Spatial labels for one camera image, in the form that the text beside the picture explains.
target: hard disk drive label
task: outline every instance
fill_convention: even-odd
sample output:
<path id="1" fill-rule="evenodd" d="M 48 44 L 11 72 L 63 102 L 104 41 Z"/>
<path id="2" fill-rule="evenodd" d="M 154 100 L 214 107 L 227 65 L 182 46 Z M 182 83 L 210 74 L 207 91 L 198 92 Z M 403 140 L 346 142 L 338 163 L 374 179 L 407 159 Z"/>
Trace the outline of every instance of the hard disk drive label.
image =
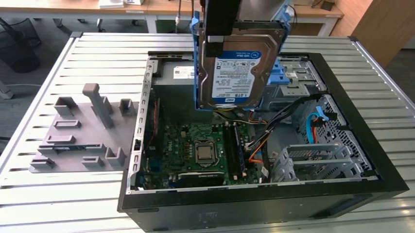
<path id="1" fill-rule="evenodd" d="M 251 70 L 259 64 L 261 55 L 259 51 L 223 51 L 215 59 L 213 98 L 237 102 L 238 98 L 250 97 L 255 81 Z"/>
<path id="2" fill-rule="evenodd" d="M 195 67 L 175 67 L 174 79 L 194 79 Z"/>

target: orange wire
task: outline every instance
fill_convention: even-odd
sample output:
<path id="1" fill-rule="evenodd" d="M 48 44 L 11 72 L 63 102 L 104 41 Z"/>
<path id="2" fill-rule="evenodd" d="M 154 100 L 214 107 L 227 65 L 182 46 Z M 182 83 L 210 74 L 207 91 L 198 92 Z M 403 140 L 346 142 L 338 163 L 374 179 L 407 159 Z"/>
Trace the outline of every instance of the orange wire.
<path id="1" fill-rule="evenodd" d="M 249 114 L 249 120 L 250 120 L 250 122 L 253 122 L 253 123 L 258 123 L 259 121 L 258 120 L 253 120 L 253 118 L 251 118 L 251 116 L 253 116 L 253 111 L 250 111 L 250 114 Z"/>
<path id="2" fill-rule="evenodd" d="M 269 137 L 263 140 L 263 142 L 259 144 L 258 148 L 255 149 L 254 153 L 251 154 L 250 156 L 250 163 L 254 162 L 254 163 L 263 163 L 262 160 L 257 160 L 257 159 L 253 159 L 255 154 L 258 153 L 259 149 L 262 148 L 262 146 L 266 144 L 267 140 L 269 140 Z"/>
<path id="3" fill-rule="evenodd" d="M 318 143 L 318 127 L 313 127 L 313 140 L 314 140 L 314 143 Z"/>

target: ventilation grille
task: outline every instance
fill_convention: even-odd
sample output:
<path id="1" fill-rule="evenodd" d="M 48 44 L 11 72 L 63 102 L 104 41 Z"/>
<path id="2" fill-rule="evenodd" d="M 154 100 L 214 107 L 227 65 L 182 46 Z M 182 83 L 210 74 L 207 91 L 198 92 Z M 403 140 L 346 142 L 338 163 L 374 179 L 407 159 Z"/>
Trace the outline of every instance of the ventilation grille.
<path id="1" fill-rule="evenodd" d="M 323 180 L 326 180 L 326 178 L 338 170 L 339 168 L 335 167 L 325 176 L 323 176 Z"/>
<path id="2" fill-rule="evenodd" d="M 317 102 L 317 104 L 321 105 L 325 112 L 338 113 L 331 107 L 331 101 L 329 101 L 329 98 L 330 97 L 326 96 L 326 99 Z M 305 117 L 307 117 L 311 112 L 315 112 L 315 109 L 318 106 L 317 104 L 314 105 L 314 108 L 309 108 L 309 113 L 305 115 Z M 367 162 L 362 149 L 358 146 L 358 142 L 353 136 L 353 133 L 349 131 L 339 130 L 338 129 L 339 126 L 342 126 L 342 123 L 338 119 L 335 121 L 334 120 L 329 121 L 322 127 L 319 127 L 318 128 L 318 142 L 319 143 L 342 143 L 343 145 L 349 146 L 353 150 L 351 158 L 361 158 L 363 161 L 361 163 L 363 170 L 371 170 L 370 163 Z M 301 126 L 301 134 L 302 134 L 302 139 L 305 143 L 310 143 L 307 139 L 307 133 L 306 133 L 306 121 L 303 121 L 302 126 Z"/>

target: black case frame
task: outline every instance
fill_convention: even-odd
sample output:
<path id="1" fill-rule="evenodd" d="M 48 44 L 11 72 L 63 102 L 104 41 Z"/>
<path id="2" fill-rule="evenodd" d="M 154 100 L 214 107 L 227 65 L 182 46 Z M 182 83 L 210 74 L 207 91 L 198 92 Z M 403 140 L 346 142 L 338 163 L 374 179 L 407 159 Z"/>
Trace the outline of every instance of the black case frame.
<path id="1" fill-rule="evenodd" d="M 323 56 L 319 53 L 282 53 L 282 56 L 306 56 L 313 62 L 379 180 L 126 195 L 127 164 L 118 209 L 127 212 L 146 231 L 338 217 L 409 190 Z"/>

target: cpu socket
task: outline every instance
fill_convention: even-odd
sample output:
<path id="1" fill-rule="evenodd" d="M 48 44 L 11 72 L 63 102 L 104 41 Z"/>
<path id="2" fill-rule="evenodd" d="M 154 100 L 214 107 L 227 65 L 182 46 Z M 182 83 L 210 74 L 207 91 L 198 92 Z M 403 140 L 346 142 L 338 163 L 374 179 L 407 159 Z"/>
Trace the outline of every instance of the cpu socket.
<path id="1" fill-rule="evenodd" d="M 213 140 L 195 141 L 195 149 L 197 163 L 203 167 L 211 166 L 217 158 L 215 142 Z"/>

